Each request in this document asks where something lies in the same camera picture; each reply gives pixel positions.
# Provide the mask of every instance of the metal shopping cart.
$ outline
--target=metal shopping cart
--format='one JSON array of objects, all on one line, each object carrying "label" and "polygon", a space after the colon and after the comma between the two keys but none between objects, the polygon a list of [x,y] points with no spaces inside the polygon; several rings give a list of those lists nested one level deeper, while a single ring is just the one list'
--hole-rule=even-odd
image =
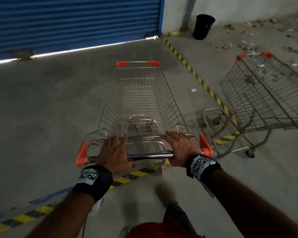
[{"label": "metal shopping cart", "polygon": [[[240,149],[254,158],[272,130],[298,128],[298,72],[272,54],[239,55],[220,85],[230,110],[203,113],[218,160]],[[212,112],[226,117],[220,128],[209,124],[207,116]],[[267,132],[257,144],[247,135],[256,131]]]},{"label": "metal shopping cart", "polygon": [[[166,159],[173,156],[159,134],[168,131],[189,132],[179,107],[157,61],[117,62],[107,100],[96,131],[88,133],[76,158],[76,166],[97,163],[103,141],[109,136],[128,135],[127,157],[150,160],[160,166],[161,174]],[[199,134],[202,151],[212,156],[212,149]]]}]

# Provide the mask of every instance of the caster wheel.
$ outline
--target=caster wheel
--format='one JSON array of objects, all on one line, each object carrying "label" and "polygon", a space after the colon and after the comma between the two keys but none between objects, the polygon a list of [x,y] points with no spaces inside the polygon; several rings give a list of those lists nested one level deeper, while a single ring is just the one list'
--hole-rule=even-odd
[{"label": "caster wheel", "polygon": [[247,155],[248,157],[252,158],[252,159],[255,158],[255,153],[254,153],[253,151],[251,151],[250,149],[248,149],[248,150],[246,151],[246,155]]}]

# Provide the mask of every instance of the blue roller shutter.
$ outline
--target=blue roller shutter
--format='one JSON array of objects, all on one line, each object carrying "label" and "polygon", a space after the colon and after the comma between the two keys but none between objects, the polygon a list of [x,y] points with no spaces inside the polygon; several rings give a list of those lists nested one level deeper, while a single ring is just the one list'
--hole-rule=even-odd
[{"label": "blue roller shutter", "polygon": [[158,33],[161,0],[0,0],[0,59],[137,40]]}]

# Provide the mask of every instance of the leg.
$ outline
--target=leg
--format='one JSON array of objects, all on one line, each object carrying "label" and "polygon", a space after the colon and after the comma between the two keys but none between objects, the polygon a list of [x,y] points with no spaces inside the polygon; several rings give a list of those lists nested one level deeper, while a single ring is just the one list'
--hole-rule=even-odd
[{"label": "leg", "polygon": [[166,213],[163,217],[163,222],[171,221],[178,224],[190,235],[196,235],[196,231],[193,228],[187,214],[181,209],[179,203],[175,198],[175,194],[169,187],[165,185],[159,185],[156,187],[156,192],[166,206]]}]

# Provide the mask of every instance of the black cable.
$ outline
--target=black cable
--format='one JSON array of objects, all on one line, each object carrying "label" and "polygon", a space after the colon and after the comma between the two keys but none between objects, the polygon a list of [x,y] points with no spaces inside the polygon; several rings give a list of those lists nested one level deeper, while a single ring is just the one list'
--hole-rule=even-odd
[{"label": "black cable", "polygon": [[87,219],[85,220],[85,223],[84,223],[84,228],[83,228],[83,235],[82,235],[82,238],[84,238],[84,232],[85,232],[86,221],[87,221]]}]

